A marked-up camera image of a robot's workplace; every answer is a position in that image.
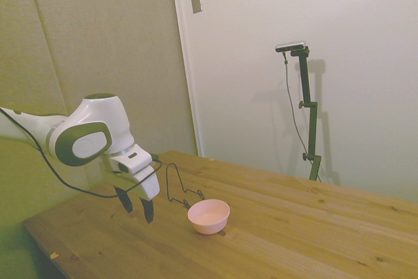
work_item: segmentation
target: beige wall panel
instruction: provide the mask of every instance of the beige wall panel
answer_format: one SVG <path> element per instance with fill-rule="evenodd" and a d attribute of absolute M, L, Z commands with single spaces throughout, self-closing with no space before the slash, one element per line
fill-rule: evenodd
<path fill-rule="evenodd" d="M 174 0 L 37 0 L 66 106 L 118 95 L 143 149 L 196 154 Z"/>
<path fill-rule="evenodd" d="M 0 0 L 0 106 L 66 114 L 33 0 Z M 61 184 L 28 145 L 0 139 L 0 160 L 0 276 L 36 278 L 33 243 L 21 221 L 75 192 Z M 54 161 L 52 165 L 69 183 L 88 186 L 83 169 Z"/>

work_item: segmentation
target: wood grain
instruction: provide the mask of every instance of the wood grain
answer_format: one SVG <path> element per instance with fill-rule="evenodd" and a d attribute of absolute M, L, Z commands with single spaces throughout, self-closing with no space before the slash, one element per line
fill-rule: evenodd
<path fill-rule="evenodd" d="M 179 152 L 160 159 L 151 224 L 135 195 L 130 214 L 78 195 L 24 224 L 68 278 L 418 278 L 417 203 Z M 224 230 L 198 234 L 167 199 L 169 163 L 186 188 L 229 204 Z M 168 174 L 171 197 L 200 201 Z"/>

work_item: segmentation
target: black cable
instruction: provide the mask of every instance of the black cable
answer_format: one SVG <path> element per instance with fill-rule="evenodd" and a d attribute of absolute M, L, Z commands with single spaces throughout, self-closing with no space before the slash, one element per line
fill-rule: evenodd
<path fill-rule="evenodd" d="M 285 66 L 286 66 L 286 87 L 287 87 L 287 94 L 288 94 L 288 96 L 289 96 L 290 107 L 291 107 L 291 109 L 292 109 L 293 124 L 295 125 L 296 132 L 298 133 L 299 140 L 300 140 L 300 142 L 301 142 L 301 143 L 302 143 L 302 145 L 303 145 L 303 149 L 305 150 L 305 154 L 306 154 L 306 155 L 308 155 L 308 151 L 307 151 L 307 149 L 306 149 L 305 143 L 303 142 L 302 137 L 300 136 L 299 129 L 298 129 L 298 126 L 297 126 L 297 124 L 296 124 L 296 119 L 295 119 L 295 110 L 293 109 L 292 97 L 290 96 L 290 91 L 289 91 L 289 75 L 288 75 L 288 70 L 287 70 L 287 64 L 288 64 L 288 61 L 287 61 L 287 59 L 286 59 L 286 53 L 285 53 L 285 52 L 282 52 L 282 53 L 283 53 L 283 56 L 284 56 L 284 58 L 285 58 Z M 318 174 L 317 174 L 317 177 L 318 177 L 318 180 L 319 180 L 320 182 L 322 182 L 322 181 L 321 181 L 321 178 L 319 177 L 319 175 L 318 175 Z"/>
<path fill-rule="evenodd" d="M 7 112 L 5 112 L 2 108 L 0 108 L 0 112 L 2 113 L 2 114 L 4 114 L 11 122 L 13 122 L 14 124 L 16 124 L 20 129 L 22 129 L 22 130 L 24 130 L 30 137 L 31 137 L 31 139 L 35 142 L 35 144 L 37 145 L 37 149 L 38 149 L 38 151 L 40 152 L 40 154 L 42 155 L 42 157 L 44 158 L 44 160 L 45 160 L 45 162 L 46 162 L 46 164 L 49 166 L 49 168 L 51 169 L 51 171 L 55 174 L 55 176 L 57 177 L 57 179 L 62 183 L 62 184 L 64 184 L 65 186 L 67 186 L 68 188 L 71 188 L 71 189 L 75 189 L 76 191 L 79 191 L 79 192 L 83 192 L 83 193 L 86 193 L 86 194 L 90 194 L 90 195 L 93 195 L 93 196 L 97 196 L 97 197 L 102 197 L 102 198 L 104 198 L 104 199 L 112 199 L 112 198 L 115 198 L 115 197 L 119 197 L 119 196 L 122 196 L 122 195 L 125 195 L 127 192 L 129 192 L 129 191 L 131 191 L 132 189 L 135 189 L 137 186 L 139 186 L 141 183 L 143 183 L 143 181 L 145 181 L 146 179 L 148 179 L 151 175 L 153 175 L 154 173 L 156 173 L 162 166 L 163 166 L 163 163 L 160 161 L 160 160 L 158 160 L 158 159 L 156 159 L 156 160 L 154 160 L 154 161 L 156 161 L 156 162 L 158 162 L 159 163 L 159 166 L 158 166 L 158 168 L 156 168 L 152 173 L 150 173 L 148 176 L 146 176 L 144 179 L 142 179 L 141 181 L 139 181 L 138 183 L 136 183 L 135 185 L 133 185 L 133 186 L 131 186 L 129 189 L 127 189 L 127 190 L 125 190 L 125 191 L 123 191 L 123 192 L 121 192 L 121 193 L 118 193 L 118 194 L 115 194 L 115 195 L 102 195 L 102 194 L 98 194 L 98 193 L 94 193 L 94 192 L 90 192 L 90 191 L 86 191 L 86 190 L 84 190 L 84 189 L 80 189 L 80 188 L 78 188 L 78 187 L 75 187 L 75 186 L 72 186 L 72 185 L 70 185 L 70 184 L 68 184 L 68 183 L 66 183 L 66 181 L 64 181 L 64 179 L 62 179 L 62 177 L 60 177 L 60 175 L 57 173 L 57 171 L 53 168 L 53 166 L 51 165 L 51 163 L 49 162 L 49 160 L 48 160 L 48 158 L 46 157 L 46 155 L 45 155 L 45 153 L 43 152 L 43 150 L 42 150 L 42 148 L 40 147 L 40 144 L 38 143 L 38 141 L 36 140 L 36 138 L 32 135 L 32 133 L 30 133 L 24 126 L 22 126 L 19 122 L 17 122 L 15 119 L 13 119 Z"/>

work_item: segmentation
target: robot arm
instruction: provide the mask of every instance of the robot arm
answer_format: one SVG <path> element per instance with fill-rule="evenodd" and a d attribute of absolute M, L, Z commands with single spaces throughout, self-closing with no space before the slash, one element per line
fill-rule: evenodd
<path fill-rule="evenodd" d="M 107 172 L 132 182 L 140 182 L 153 173 L 152 157 L 135 144 L 125 109 L 115 95 L 89 95 L 69 117 L 2 110 L 36 138 L 42 151 L 68 166 L 85 165 L 100 157 Z M 4 114 L 0 114 L 0 138 L 38 149 L 35 141 Z M 142 199 L 152 200 L 159 193 L 155 173 L 135 192 Z"/>

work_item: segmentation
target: pink bowl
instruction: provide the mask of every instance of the pink bowl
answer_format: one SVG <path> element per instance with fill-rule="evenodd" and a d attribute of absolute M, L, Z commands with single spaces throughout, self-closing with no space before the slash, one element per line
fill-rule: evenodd
<path fill-rule="evenodd" d="M 229 206 L 224 201 L 205 199 L 190 207 L 187 217 L 197 232 L 213 235 L 225 228 L 229 212 Z"/>

